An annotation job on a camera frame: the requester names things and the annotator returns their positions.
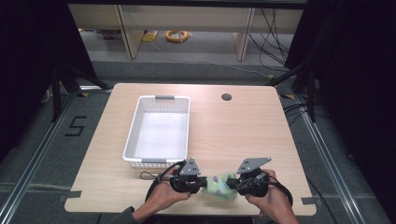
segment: yellow object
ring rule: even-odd
[[[142,40],[147,42],[153,42],[157,38],[158,31],[148,31],[143,35]]]
[[[174,43],[181,43],[189,37],[189,32],[187,31],[168,31],[165,34],[165,38]]]

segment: wooden table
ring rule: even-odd
[[[223,93],[231,101],[221,98]],[[117,84],[107,102],[91,144],[81,164],[69,198],[69,212],[121,212],[139,207],[152,181],[141,180],[142,170],[122,159],[127,135],[141,95],[179,95],[191,99],[188,158],[194,157],[205,176],[235,172],[244,158],[271,157],[262,168],[276,170],[278,180],[294,198],[297,216],[312,216],[314,204],[276,89],[263,86],[178,84]],[[225,202],[197,194],[161,211],[170,215],[256,216],[259,209],[245,197]]]

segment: wrist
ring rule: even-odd
[[[134,212],[132,212],[132,216],[134,217],[134,220],[136,220],[138,223],[142,223],[144,220],[146,220],[147,218],[151,217],[152,215],[156,214],[159,211],[160,210],[157,208],[156,203],[146,202],[142,204]]]

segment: metal bracket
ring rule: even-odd
[[[242,161],[242,164],[239,166],[238,171],[236,171],[237,174],[245,174],[249,173],[265,163],[271,161],[272,159],[270,157],[267,158],[247,158]]]

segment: basket handle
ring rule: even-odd
[[[155,95],[155,100],[175,100],[174,95]]]

